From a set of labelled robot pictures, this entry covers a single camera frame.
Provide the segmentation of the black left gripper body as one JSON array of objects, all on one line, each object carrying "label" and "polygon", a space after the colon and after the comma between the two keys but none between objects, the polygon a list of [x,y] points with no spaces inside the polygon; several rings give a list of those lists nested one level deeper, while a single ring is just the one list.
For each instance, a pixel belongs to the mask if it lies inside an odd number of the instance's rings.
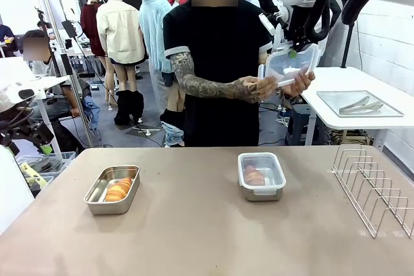
[{"label": "black left gripper body", "polygon": [[20,125],[17,133],[19,139],[28,140],[37,147],[49,144],[54,138],[54,134],[43,121]]}]

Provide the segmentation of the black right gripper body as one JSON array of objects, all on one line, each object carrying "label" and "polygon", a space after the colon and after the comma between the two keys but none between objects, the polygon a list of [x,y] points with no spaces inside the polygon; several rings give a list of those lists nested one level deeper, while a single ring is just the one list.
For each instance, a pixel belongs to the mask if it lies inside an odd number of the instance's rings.
[{"label": "black right gripper body", "polygon": [[305,46],[312,43],[308,37],[310,28],[306,26],[289,26],[287,30],[287,41],[292,42],[292,48],[296,52],[301,52]]}]

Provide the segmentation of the person's left hand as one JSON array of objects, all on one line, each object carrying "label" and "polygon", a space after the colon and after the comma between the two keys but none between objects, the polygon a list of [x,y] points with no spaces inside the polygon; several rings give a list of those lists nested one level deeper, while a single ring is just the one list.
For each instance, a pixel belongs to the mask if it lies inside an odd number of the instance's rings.
[{"label": "person's left hand", "polygon": [[282,89],[285,94],[288,94],[292,97],[297,97],[301,95],[305,90],[307,90],[314,80],[314,72],[298,72],[298,74],[294,77],[294,82],[290,85],[284,86]]}]

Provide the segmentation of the person's tattooed right hand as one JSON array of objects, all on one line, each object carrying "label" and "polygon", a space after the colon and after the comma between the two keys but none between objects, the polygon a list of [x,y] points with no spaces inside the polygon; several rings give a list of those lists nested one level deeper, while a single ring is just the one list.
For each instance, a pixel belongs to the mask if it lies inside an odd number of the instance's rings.
[{"label": "person's tattooed right hand", "polygon": [[257,77],[244,77],[234,82],[235,97],[249,103],[257,103],[272,97],[276,93],[278,83],[275,77],[258,79]]}]

